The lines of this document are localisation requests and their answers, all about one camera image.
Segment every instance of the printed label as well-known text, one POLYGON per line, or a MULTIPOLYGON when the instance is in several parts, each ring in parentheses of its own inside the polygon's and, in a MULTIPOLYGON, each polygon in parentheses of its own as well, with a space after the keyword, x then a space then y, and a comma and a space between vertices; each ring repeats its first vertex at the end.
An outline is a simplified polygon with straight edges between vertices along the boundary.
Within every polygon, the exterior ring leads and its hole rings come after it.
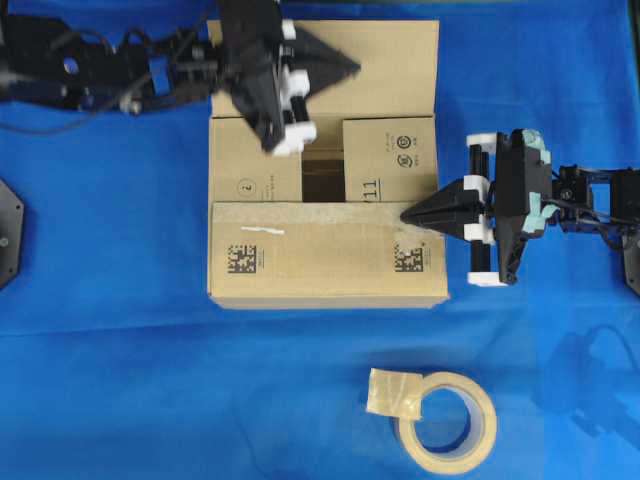
POLYGON ((400 250, 398 244, 393 249, 395 271, 397 273, 424 272, 425 266, 431 264, 431 250, 422 247, 414 248, 408 252, 400 250))
POLYGON ((371 180, 362 183, 362 199, 365 202, 382 201, 382 180, 371 180))
POLYGON ((257 273, 258 247, 256 245, 231 245, 227 249, 228 273, 257 273))

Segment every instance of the packing tape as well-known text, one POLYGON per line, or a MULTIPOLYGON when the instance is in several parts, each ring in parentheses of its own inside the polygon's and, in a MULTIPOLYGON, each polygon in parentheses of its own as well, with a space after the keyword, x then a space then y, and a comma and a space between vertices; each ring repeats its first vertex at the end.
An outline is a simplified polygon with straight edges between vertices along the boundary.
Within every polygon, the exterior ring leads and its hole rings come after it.
POLYGON ((449 372, 422 376, 417 373, 371 369, 367 412, 396 418, 396 432, 413 460, 428 472, 441 475, 466 473, 491 453, 498 420, 491 399, 470 378, 449 372), (462 443, 446 453, 427 450, 416 434, 422 400, 436 390, 450 390, 469 412, 469 432, 462 443))

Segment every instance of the open cardboard box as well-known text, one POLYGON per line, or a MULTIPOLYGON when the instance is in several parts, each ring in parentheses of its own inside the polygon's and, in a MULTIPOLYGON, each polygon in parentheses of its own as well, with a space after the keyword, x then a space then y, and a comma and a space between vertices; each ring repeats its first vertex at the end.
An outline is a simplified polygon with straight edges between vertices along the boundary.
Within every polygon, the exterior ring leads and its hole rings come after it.
MULTIPOLYGON (((214 98, 209 295, 228 308, 447 300, 444 238, 399 219, 437 190, 438 22, 296 25, 362 69, 308 100, 318 138, 286 158, 261 152, 229 96, 214 98)), ((220 41, 219 23, 209 28, 220 41)))

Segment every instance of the blue tablecloth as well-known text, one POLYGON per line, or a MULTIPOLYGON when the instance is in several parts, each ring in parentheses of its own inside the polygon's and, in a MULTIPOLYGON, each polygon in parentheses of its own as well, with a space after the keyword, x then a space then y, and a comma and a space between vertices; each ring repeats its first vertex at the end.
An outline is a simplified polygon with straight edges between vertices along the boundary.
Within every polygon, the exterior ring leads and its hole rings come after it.
MULTIPOLYGON (((187 26, 207 2, 14 3, 116 42, 187 26)), ((285 11, 441 21, 443 184, 467 171, 467 134, 519 127, 543 132, 556 167, 640 166, 626 1, 285 11)), ((209 114, 0 132, 0 177, 27 206, 22 273, 0 292, 0 478, 428 478, 365 413, 371 367, 487 390, 498 438, 468 478, 638 478, 640 299, 599 237, 550 229, 499 290, 466 285, 468 248, 449 240, 452 298, 433 310, 223 311, 205 294, 209 114)), ((0 106, 16 125, 75 118, 0 106)), ((450 411, 428 415, 452 429, 450 411)))

